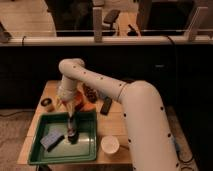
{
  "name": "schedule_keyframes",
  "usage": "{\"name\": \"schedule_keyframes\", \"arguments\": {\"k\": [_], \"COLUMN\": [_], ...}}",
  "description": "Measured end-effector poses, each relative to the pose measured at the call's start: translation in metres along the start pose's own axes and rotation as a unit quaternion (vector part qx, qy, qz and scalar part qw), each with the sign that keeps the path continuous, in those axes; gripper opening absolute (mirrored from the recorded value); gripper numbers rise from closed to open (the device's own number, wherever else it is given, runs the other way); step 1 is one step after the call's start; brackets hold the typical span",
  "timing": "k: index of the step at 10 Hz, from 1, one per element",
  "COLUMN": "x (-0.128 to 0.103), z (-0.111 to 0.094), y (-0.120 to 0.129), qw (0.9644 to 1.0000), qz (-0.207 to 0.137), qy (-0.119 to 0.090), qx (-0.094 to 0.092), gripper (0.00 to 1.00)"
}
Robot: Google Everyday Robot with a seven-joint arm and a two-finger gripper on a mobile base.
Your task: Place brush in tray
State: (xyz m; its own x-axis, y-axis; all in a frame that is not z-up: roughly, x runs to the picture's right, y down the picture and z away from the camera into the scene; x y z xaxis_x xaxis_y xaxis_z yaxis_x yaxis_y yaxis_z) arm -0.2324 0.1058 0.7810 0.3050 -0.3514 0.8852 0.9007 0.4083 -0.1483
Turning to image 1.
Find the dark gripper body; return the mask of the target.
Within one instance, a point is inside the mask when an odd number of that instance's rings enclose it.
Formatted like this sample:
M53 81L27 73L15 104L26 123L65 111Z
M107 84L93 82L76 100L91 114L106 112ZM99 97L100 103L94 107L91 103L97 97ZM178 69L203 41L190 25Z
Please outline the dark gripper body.
M78 128L77 128L77 122L74 115L68 118L68 124L67 124L67 137L71 144L75 144L78 140Z

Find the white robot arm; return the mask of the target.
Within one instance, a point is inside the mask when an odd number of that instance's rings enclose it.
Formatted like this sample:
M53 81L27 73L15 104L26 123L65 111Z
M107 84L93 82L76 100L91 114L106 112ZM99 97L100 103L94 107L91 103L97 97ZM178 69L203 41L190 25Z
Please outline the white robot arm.
M82 59L64 59L58 96L74 99L81 81L122 104L134 171L180 171L173 135L158 90L146 81L127 83L84 68Z

